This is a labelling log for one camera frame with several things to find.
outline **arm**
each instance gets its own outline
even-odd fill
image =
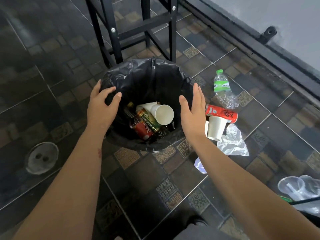
[[[187,140],[251,240],[320,239],[316,226],[206,137],[206,102],[196,83],[191,111],[185,97],[180,96],[179,101]]]
[[[118,93],[107,106],[104,100],[115,87],[99,93],[100,87],[99,80],[90,96],[85,131],[14,240],[91,239],[99,191],[102,141],[121,99],[121,93]]]

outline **plastic bottle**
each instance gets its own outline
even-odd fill
[[[237,97],[232,93],[228,77],[223,74],[223,70],[218,70],[213,81],[213,90],[223,108],[235,109],[239,106]]]

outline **paper cup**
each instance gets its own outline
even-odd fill
[[[174,119],[174,110],[166,104],[155,104],[150,112],[160,125],[168,125]]]
[[[157,102],[152,102],[152,103],[146,103],[146,104],[139,104],[138,106],[142,106],[144,109],[146,109],[147,111],[151,111],[152,106],[156,105]]]
[[[227,119],[218,116],[209,117],[208,138],[214,141],[221,140],[227,121]]]
[[[208,126],[209,126],[209,121],[206,120],[205,126],[204,126],[204,133],[206,137],[208,136]]]

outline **red mark on forearm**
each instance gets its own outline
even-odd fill
[[[101,152],[101,149],[99,148],[98,149],[98,157],[101,159],[102,158],[102,152]]]

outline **crushed red can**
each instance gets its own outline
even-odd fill
[[[218,107],[215,105],[207,104],[205,107],[206,116],[219,116],[228,120],[228,123],[235,123],[238,119],[238,114],[230,109]]]

